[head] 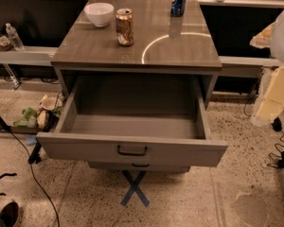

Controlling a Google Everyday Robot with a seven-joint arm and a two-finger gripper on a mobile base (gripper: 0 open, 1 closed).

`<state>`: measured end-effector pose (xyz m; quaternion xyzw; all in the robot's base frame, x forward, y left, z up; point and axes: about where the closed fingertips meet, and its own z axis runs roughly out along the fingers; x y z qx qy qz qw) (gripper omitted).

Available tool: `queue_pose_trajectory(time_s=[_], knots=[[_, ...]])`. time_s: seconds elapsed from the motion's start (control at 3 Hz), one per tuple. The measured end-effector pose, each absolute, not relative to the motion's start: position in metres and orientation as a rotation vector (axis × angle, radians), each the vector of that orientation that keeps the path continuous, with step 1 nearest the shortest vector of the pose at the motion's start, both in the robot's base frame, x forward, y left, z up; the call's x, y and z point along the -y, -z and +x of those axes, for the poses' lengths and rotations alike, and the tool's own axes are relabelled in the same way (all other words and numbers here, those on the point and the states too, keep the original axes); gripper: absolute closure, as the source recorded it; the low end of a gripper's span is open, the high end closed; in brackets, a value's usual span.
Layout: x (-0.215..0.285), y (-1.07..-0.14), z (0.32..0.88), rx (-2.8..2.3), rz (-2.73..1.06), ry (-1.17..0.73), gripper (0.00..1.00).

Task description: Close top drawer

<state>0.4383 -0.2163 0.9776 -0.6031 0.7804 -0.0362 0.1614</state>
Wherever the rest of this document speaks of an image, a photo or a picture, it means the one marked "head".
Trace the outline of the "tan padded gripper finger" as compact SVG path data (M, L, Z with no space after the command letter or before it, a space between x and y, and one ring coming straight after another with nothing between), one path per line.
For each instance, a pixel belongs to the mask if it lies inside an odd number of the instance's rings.
M274 23L266 26L250 41L250 45L255 48L269 48L271 46L271 37Z

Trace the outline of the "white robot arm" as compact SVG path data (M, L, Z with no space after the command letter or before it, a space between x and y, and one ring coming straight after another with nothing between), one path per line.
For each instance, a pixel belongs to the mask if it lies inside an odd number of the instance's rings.
M250 45L269 48L271 56L282 62L274 72L265 73L260 81L251 122L262 127L273 123L284 111L284 10L273 23L252 38Z

